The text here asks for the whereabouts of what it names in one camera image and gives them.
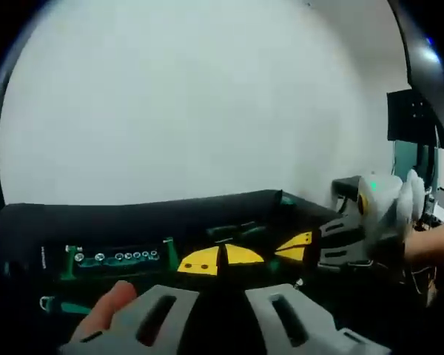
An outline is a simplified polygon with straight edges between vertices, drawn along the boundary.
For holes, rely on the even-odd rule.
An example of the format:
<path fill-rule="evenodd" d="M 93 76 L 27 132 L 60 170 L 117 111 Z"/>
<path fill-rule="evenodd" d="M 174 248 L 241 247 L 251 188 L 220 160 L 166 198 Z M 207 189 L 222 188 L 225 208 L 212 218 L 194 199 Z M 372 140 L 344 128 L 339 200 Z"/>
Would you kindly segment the person's left hand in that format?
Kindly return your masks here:
<path fill-rule="evenodd" d="M 133 284 L 120 280 L 104 294 L 90 313 L 78 324 L 71 341 L 80 341 L 98 331 L 107 330 L 113 315 L 137 297 Z"/>

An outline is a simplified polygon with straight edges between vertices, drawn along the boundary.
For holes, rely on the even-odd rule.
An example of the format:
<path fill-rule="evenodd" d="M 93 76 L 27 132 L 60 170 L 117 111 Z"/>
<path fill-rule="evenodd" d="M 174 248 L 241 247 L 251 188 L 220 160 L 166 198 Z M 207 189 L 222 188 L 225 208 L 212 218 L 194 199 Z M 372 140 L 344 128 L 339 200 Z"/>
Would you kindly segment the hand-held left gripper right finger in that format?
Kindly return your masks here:
<path fill-rule="evenodd" d="M 228 354 L 255 354 L 253 345 L 263 345 L 266 354 L 390 354 L 391 350 L 348 328 L 336 328 L 334 317 L 300 292 L 281 284 L 244 291 L 255 325 L 240 330 L 242 319 L 228 325 L 222 344 Z"/>

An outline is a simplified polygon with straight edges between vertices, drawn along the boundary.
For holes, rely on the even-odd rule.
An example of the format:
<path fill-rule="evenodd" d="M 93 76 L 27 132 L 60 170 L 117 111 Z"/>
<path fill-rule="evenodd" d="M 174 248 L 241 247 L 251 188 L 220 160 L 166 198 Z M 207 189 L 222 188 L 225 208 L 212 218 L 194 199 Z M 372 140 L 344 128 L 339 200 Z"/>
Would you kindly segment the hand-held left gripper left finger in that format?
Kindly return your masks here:
<path fill-rule="evenodd" d="M 60 354 L 222 354 L 223 324 L 209 295 L 154 285 L 117 311 L 107 330 Z"/>

